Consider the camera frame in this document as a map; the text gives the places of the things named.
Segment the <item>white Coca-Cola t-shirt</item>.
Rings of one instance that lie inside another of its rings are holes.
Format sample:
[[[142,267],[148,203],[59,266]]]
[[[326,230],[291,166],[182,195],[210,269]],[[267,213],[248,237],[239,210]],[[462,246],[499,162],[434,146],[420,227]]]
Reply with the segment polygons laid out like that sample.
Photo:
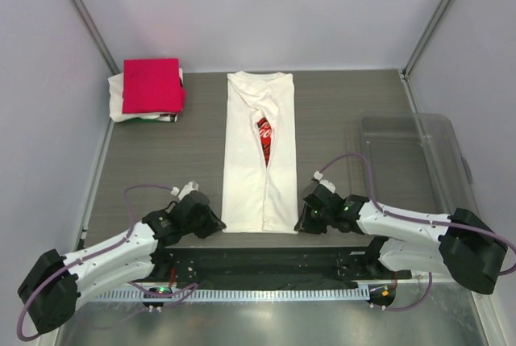
[[[298,221],[293,75],[227,75],[222,221],[227,233],[292,234]]]

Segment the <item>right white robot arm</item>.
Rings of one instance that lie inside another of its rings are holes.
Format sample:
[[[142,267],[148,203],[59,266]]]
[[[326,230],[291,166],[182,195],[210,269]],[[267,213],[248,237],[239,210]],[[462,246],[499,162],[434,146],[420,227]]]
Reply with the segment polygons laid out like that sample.
[[[329,181],[306,188],[296,231],[371,236],[362,256],[372,278],[418,271],[451,277],[479,294],[491,294],[501,276],[508,245],[474,213],[424,214],[383,205],[359,195],[340,197]]]

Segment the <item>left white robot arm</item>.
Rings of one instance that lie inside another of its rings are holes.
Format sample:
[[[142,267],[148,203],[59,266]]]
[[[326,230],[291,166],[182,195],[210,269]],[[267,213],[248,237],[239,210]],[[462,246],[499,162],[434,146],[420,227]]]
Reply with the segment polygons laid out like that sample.
[[[207,196],[193,191],[92,247],[65,255],[55,249],[45,252],[18,288],[23,302],[18,337],[29,339],[23,334],[25,318],[31,319],[41,336],[116,286],[143,279],[164,280],[173,267],[169,246],[183,236],[205,239],[225,227],[211,210]]]

